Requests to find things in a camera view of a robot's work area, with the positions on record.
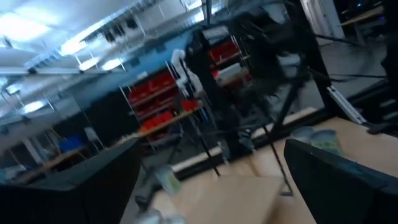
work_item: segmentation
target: floor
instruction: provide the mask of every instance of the floor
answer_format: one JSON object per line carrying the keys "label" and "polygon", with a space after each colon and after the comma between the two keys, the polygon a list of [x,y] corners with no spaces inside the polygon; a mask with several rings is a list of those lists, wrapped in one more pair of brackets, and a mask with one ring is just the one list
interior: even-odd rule
{"label": "floor", "polygon": [[[378,75],[384,76],[384,69],[380,62],[385,56],[385,48],[382,43],[372,43],[366,48],[350,47],[346,44],[333,43],[323,46],[322,57],[325,61],[329,74],[361,74],[361,75]],[[357,78],[348,83],[334,83],[333,86],[345,96],[351,96],[366,87],[378,82],[378,78]],[[314,82],[306,84],[301,92],[300,107],[307,108],[322,108],[322,99]],[[180,154],[175,156],[173,163],[184,161],[200,152],[201,149],[193,146],[190,141],[181,143],[183,150]],[[161,166],[167,161],[171,149],[160,151],[158,154],[145,158],[146,166]],[[135,195],[146,195],[150,190],[150,185],[156,181],[155,177],[151,176],[146,185],[142,185],[142,180],[145,172],[141,170],[139,180],[134,189],[131,199],[125,209],[121,224],[133,223],[134,217],[138,212],[138,207],[134,201]]]}

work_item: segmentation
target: plastic cup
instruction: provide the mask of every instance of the plastic cup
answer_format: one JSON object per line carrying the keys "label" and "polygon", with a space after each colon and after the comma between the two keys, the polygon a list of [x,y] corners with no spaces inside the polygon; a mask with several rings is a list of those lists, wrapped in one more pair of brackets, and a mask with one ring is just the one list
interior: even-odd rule
{"label": "plastic cup", "polygon": [[310,143],[313,133],[315,133],[315,130],[312,127],[302,127],[292,131],[290,137],[304,143]]}
{"label": "plastic cup", "polygon": [[163,189],[169,195],[177,194],[181,189],[181,182],[174,175],[171,166],[163,166],[155,173],[156,178],[162,184]]}
{"label": "plastic cup", "polygon": [[327,129],[317,131],[311,135],[311,145],[336,154],[338,156],[343,155],[343,149],[341,148],[340,142],[337,138],[336,131]]}

